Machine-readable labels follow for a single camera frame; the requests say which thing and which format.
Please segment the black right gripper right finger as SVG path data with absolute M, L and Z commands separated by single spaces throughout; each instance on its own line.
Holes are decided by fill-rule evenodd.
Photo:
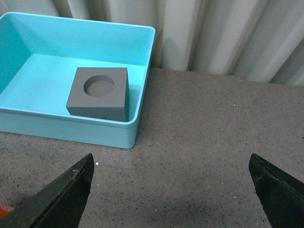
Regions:
M 304 184 L 255 153 L 248 168 L 271 227 L 302 228 Z

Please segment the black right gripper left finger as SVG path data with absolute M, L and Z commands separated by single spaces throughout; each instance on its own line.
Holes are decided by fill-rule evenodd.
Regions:
M 89 153 L 0 219 L 2 228 L 77 228 L 85 210 L 94 174 Z

